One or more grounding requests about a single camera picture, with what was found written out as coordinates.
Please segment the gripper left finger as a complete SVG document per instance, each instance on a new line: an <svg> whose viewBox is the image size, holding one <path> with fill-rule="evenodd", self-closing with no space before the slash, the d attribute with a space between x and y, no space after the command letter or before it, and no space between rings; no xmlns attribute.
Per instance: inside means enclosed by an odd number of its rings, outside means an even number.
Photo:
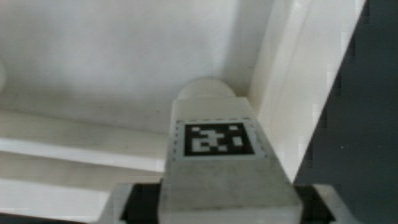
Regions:
<svg viewBox="0 0 398 224"><path fill-rule="evenodd" d="M112 189L103 211L94 224L126 224L123 220L123 212L126 208L128 198L133 190L132 183L121 183Z"/></svg>

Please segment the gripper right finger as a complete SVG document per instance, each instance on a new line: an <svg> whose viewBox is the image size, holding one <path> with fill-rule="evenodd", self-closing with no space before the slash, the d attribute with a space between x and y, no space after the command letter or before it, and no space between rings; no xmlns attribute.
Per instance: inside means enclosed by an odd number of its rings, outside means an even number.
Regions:
<svg viewBox="0 0 398 224"><path fill-rule="evenodd" d="M334 216L331 224L363 224L354 216L334 187L331 185L315 184L315 189Z"/></svg>

